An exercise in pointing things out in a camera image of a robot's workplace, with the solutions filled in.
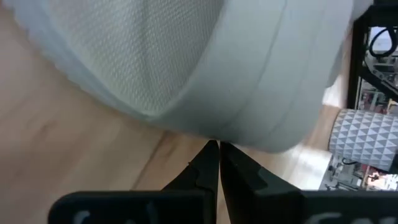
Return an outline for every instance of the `wooden table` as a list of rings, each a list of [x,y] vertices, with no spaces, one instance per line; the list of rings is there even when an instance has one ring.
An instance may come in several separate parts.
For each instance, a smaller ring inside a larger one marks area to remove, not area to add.
[[[242,150],[291,184],[317,189],[344,107],[348,60],[347,51],[317,126],[298,146],[283,154]],[[41,57],[0,8],[0,223],[45,223],[51,204],[76,190],[161,189],[206,142],[102,105]],[[218,220],[228,223],[221,195]]]

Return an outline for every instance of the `black clip jaw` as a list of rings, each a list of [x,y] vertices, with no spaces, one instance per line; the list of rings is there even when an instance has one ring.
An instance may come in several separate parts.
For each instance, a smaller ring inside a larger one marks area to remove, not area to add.
[[[215,224],[219,150],[209,141],[161,191],[77,192],[52,206],[49,224]]]
[[[209,141],[158,192],[78,192],[52,207],[50,224],[215,224],[221,183],[232,224],[398,223],[398,193],[301,191],[231,144]]]

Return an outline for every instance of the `white geometric patterned object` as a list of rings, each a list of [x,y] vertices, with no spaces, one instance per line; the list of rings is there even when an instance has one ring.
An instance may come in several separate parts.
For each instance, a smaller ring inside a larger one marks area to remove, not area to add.
[[[398,118],[343,109],[331,132],[334,155],[388,171],[398,148]]]

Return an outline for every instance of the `black frame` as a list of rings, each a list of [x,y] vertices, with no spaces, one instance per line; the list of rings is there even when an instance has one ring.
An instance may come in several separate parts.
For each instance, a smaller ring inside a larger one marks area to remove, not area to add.
[[[396,0],[375,0],[374,5],[354,22],[347,108],[356,109],[361,89],[360,77],[383,92],[387,97],[398,101],[398,89],[384,79],[373,75],[367,67],[363,66],[370,28],[387,26],[398,26],[398,1]]]

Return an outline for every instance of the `white cloth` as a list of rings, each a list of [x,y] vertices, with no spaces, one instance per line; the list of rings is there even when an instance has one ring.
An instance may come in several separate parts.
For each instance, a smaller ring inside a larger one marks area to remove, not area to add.
[[[70,80],[169,129],[281,152],[317,120],[354,0],[5,0]]]

